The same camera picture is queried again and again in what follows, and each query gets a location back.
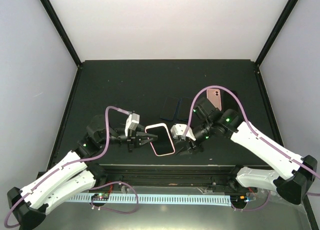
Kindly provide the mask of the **pink-cased phone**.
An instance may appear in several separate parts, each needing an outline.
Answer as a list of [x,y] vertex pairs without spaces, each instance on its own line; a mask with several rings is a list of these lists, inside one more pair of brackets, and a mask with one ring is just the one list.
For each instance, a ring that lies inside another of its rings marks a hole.
[[145,133],[157,136],[153,137],[150,146],[157,157],[173,155],[176,152],[171,134],[165,123],[157,123],[145,127]]
[[167,96],[160,113],[160,118],[165,121],[173,121],[176,115],[179,99],[172,96]]

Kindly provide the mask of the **black-cased phone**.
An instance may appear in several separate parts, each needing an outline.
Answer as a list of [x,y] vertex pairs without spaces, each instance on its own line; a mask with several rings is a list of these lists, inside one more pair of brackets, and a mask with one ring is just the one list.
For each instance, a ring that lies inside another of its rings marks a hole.
[[192,105],[192,99],[188,97],[182,97],[180,99],[179,108],[177,112],[177,119],[179,121],[188,121],[190,109]]

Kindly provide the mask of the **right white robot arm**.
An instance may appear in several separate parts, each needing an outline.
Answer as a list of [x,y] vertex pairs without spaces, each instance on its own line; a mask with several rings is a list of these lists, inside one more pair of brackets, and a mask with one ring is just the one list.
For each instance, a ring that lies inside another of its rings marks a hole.
[[177,123],[170,131],[174,139],[187,142],[187,151],[196,151],[210,137],[223,137],[246,148],[267,163],[271,169],[240,167],[228,177],[228,188],[234,192],[242,188],[260,188],[278,193],[287,202],[300,205],[316,179],[318,161],[291,152],[245,122],[238,112],[224,112],[202,98],[193,109],[202,121],[191,128]]

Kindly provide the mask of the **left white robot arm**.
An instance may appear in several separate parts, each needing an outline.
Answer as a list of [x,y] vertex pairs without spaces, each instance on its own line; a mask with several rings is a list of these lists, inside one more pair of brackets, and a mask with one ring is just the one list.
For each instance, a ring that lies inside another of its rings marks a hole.
[[106,171],[96,163],[109,144],[127,145],[131,151],[158,139],[139,124],[140,116],[129,112],[124,128],[109,126],[107,115],[96,115],[86,127],[78,147],[69,151],[54,167],[29,185],[7,192],[9,215],[18,226],[33,230],[46,216],[70,197],[90,189],[103,189],[108,182]]

